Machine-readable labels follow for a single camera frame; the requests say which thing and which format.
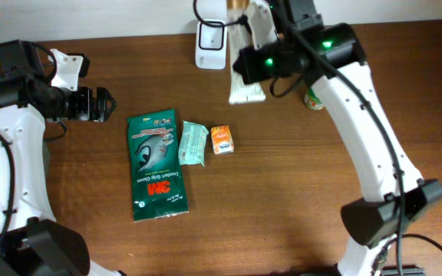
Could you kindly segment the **white tube with tan cap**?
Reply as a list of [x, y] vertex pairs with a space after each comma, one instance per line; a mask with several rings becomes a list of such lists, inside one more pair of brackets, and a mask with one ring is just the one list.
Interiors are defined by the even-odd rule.
[[[235, 21], [243, 15], [249, 0], [228, 0], [227, 16], [229, 21]], [[230, 104], [249, 104], [263, 102], [266, 95], [259, 83], [244, 84], [242, 75], [235, 72], [233, 65], [239, 57], [239, 51], [253, 46], [252, 35], [244, 25], [228, 27], [229, 61], [231, 88], [229, 95]]]

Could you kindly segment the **green lid jar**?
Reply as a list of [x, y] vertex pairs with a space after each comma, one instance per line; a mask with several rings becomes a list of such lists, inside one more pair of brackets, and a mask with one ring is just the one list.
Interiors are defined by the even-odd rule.
[[322, 110], [325, 108], [325, 105], [315, 96], [311, 88], [309, 88], [305, 94], [304, 102], [310, 110]]

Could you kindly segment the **orange tissue packet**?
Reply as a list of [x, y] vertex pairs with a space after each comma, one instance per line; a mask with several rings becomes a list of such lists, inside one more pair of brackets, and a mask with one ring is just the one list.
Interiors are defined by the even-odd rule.
[[233, 138], [228, 125], [214, 126], [210, 133], [215, 155], [234, 152]]

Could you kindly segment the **mint green wipes packet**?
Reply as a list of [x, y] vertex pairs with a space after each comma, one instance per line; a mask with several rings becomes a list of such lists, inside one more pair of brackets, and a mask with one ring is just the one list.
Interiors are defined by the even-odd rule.
[[178, 152], [181, 166], [197, 164], [205, 166], [204, 153], [208, 134], [209, 131], [204, 125], [183, 121], [183, 132]]

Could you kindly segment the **green 3M gloves packet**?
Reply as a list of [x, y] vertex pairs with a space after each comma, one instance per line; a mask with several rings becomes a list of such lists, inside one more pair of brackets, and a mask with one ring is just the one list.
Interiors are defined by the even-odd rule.
[[127, 141], [134, 221], [187, 213], [175, 110], [129, 117]]

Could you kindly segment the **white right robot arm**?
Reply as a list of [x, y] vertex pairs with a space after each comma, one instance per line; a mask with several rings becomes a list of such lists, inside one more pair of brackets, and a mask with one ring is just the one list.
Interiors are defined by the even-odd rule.
[[233, 70], [246, 84], [296, 75], [330, 114], [362, 197], [341, 208], [350, 236], [335, 275], [410, 275], [386, 268], [407, 228], [442, 198], [408, 159], [379, 102], [364, 49], [345, 23], [325, 27], [311, 1], [252, 1], [239, 19], [252, 36]]

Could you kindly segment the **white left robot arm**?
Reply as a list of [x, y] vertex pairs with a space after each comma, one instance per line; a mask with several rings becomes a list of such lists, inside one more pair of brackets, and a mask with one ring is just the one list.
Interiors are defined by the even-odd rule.
[[48, 200], [45, 125], [104, 122], [116, 101], [78, 81], [89, 59], [40, 44], [0, 44], [0, 275], [106, 275]]

